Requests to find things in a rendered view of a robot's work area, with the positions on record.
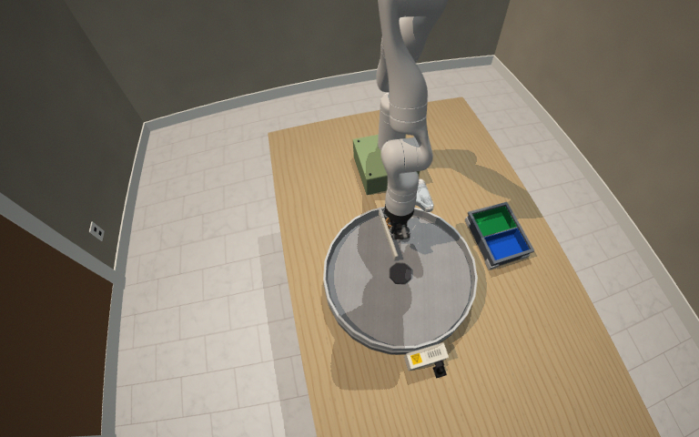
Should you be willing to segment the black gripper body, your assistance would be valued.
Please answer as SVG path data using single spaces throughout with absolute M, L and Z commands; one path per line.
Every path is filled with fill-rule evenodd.
M 402 225 L 405 225 L 405 228 L 407 228 L 407 221 L 412 217 L 412 215 L 413 215 L 413 213 L 414 213 L 414 210 L 413 210 L 409 215 L 406 215 L 406 216 L 396 216 L 396 215 L 391 214 L 391 213 L 387 210 L 387 208 L 386 208 L 386 206 L 385 206 L 385 213 L 386 213 L 386 215 L 387 215 L 387 217 L 388 217 L 389 219 L 391 219 L 391 220 L 393 220 L 393 221 L 396 222 L 396 228 L 397 228 L 397 229 L 402 229 Z M 397 222 L 397 221 L 398 221 L 398 222 Z

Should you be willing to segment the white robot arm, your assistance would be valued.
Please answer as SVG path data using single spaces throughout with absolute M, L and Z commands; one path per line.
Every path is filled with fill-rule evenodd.
M 419 182 L 415 172 L 427 169 L 433 159 L 427 129 L 428 89 L 415 62 L 447 3 L 378 0 L 382 53 L 377 85 L 386 92 L 380 100 L 378 147 L 388 176 L 385 206 L 396 216 L 409 215 L 415 206 L 425 212 L 432 212 L 434 207 L 425 181 Z

